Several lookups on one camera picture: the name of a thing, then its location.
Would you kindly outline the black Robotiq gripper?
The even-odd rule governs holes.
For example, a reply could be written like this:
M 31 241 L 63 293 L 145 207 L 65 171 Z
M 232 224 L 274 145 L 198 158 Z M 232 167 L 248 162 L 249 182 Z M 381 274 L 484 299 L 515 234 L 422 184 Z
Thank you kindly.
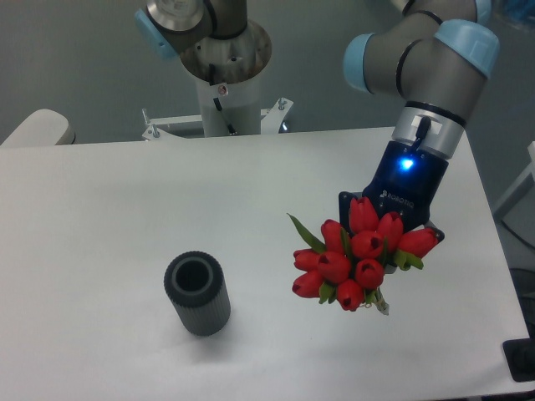
M 431 202 L 449 162 L 424 150 L 390 141 L 372 181 L 363 192 L 339 193 L 339 222 L 346 231 L 364 229 L 362 196 L 369 199 L 378 217 L 395 211 L 411 231 L 423 225 L 434 231 L 438 243 L 445 233 L 430 219 Z

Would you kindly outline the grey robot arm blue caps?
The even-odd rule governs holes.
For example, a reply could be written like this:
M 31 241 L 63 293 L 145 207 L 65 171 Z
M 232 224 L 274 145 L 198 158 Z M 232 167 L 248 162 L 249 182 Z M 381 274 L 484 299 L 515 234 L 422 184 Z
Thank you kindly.
M 354 89 L 405 101 L 372 181 L 363 191 L 379 216 L 406 230 L 430 224 L 430 206 L 499 53 L 488 1 L 404 1 L 390 31 L 362 34 L 344 52 Z M 259 76 L 272 55 L 244 1 L 149 1 L 135 23 L 162 58 L 179 58 L 196 82 L 205 136 L 277 133 L 290 105 L 268 114 Z

